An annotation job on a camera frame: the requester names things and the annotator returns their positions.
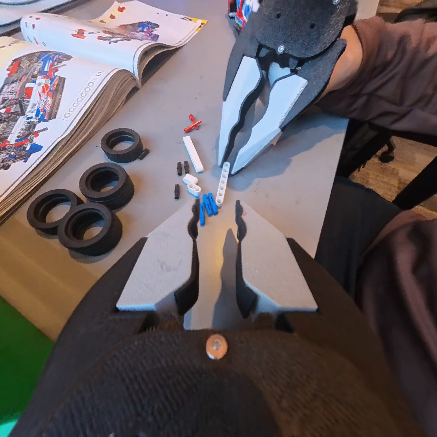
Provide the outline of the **thin white toy beam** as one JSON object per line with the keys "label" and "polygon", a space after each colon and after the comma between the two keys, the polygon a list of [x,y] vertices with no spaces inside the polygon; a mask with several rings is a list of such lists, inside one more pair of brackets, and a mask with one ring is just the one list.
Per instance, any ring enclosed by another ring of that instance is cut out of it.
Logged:
{"label": "thin white toy beam", "polygon": [[194,146],[194,143],[193,143],[191,137],[188,136],[188,135],[184,136],[183,137],[183,143],[184,143],[184,145],[186,147],[186,150],[187,150],[187,152],[189,154],[189,157],[190,157],[190,159],[192,161],[192,164],[193,164],[195,172],[196,173],[204,172],[203,164],[202,164],[202,162],[200,160],[199,154],[198,154],[198,152],[197,152],[197,150],[196,150],[196,148]]}

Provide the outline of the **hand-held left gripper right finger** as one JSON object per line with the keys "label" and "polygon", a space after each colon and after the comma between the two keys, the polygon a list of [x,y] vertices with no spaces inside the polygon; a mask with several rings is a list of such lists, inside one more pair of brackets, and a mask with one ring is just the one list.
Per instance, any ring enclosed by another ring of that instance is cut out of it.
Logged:
{"label": "hand-held left gripper right finger", "polygon": [[243,201],[235,204],[236,301],[244,319],[314,313],[318,305],[287,238]]}

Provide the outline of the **black toy tire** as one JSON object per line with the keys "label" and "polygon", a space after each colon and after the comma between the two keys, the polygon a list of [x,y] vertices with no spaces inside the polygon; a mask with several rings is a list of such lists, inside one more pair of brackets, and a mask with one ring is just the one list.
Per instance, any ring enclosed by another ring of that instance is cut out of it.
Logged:
{"label": "black toy tire", "polygon": [[32,201],[27,210],[29,225],[46,235],[57,236],[63,217],[56,221],[48,221],[47,217],[55,207],[65,203],[69,203],[69,210],[72,210],[84,204],[84,201],[67,189],[53,189],[39,195]]}
{"label": "black toy tire", "polygon": [[[122,142],[131,142],[128,148],[115,150]],[[139,134],[130,128],[116,128],[107,132],[101,139],[101,149],[106,157],[115,163],[130,163],[141,156],[144,147]]]}
{"label": "black toy tire", "polygon": [[73,207],[58,226],[58,239],[65,248],[85,256],[110,252],[122,238],[123,226],[107,206],[87,203]]}
{"label": "black toy tire", "polygon": [[88,202],[119,210],[130,202],[135,188],[128,173],[116,163],[99,163],[88,168],[79,180]]}

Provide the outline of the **green plastic bin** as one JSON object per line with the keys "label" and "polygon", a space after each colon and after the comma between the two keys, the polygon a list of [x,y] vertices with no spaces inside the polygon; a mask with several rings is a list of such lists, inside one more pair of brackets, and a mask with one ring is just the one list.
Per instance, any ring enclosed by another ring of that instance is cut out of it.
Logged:
{"label": "green plastic bin", "polygon": [[54,342],[0,298],[0,435],[28,406]]}

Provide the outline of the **white toy beam with holes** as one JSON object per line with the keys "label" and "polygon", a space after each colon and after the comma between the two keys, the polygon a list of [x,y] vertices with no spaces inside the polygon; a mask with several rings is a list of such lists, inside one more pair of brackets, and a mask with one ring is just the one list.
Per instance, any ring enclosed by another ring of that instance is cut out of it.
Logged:
{"label": "white toy beam with holes", "polygon": [[219,180],[218,190],[217,190],[217,194],[216,194],[216,206],[218,209],[220,209],[222,207],[222,204],[224,201],[226,187],[227,187],[227,181],[228,181],[228,177],[229,177],[229,171],[230,171],[230,163],[224,162],[222,165],[221,177]]}

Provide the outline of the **toy car instruction booklet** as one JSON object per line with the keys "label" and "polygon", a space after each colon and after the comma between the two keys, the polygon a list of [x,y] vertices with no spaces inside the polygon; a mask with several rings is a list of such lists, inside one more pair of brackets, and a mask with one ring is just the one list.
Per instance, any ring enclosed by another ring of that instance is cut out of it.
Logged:
{"label": "toy car instruction booklet", "polygon": [[23,40],[1,37],[1,223],[99,130],[156,55],[207,23],[140,1],[93,20],[31,12]]}

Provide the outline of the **partly built toy car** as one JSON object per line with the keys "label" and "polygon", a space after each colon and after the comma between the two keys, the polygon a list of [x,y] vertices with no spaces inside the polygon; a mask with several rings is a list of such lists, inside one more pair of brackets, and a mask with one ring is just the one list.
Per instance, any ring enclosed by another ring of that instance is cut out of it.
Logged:
{"label": "partly built toy car", "polygon": [[228,0],[227,15],[235,21],[235,30],[240,34],[245,27],[252,11],[257,11],[260,6],[259,0]]}

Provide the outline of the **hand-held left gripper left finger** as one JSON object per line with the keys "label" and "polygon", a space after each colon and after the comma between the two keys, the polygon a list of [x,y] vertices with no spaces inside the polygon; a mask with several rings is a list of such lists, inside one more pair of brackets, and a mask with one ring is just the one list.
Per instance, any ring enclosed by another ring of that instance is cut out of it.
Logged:
{"label": "hand-held left gripper left finger", "polygon": [[186,314],[199,295],[196,239],[200,202],[184,205],[150,232],[117,301],[120,311]]}

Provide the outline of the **person's dark clothing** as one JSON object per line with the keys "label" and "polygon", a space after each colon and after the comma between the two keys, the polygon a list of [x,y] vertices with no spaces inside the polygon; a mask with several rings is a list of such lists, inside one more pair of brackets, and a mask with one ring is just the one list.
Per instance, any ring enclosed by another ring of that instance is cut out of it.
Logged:
{"label": "person's dark clothing", "polygon": [[436,218],[336,177],[315,259],[363,312],[417,424],[436,436]]}

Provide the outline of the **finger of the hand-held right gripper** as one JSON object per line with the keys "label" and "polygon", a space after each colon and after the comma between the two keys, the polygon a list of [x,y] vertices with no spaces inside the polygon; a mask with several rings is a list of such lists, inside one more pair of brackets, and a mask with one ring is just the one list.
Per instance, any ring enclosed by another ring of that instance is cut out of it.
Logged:
{"label": "finger of the hand-held right gripper", "polygon": [[257,58],[243,56],[240,62],[230,57],[223,89],[223,104],[218,143],[218,164],[227,161],[250,106],[259,96],[264,76]]}
{"label": "finger of the hand-held right gripper", "polygon": [[271,63],[268,74],[270,93],[264,115],[254,124],[249,139],[238,151],[231,174],[247,167],[269,145],[276,144],[282,134],[282,124],[308,84],[307,80],[292,74],[289,67]]}

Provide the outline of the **person's right forearm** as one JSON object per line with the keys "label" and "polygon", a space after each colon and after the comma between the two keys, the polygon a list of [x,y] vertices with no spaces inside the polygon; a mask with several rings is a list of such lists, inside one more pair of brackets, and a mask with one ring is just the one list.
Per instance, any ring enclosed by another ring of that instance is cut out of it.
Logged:
{"label": "person's right forearm", "polygon": [[347,45],[316,105],[339,117],[436,136],[437,24],[378,17],[344,28]]}

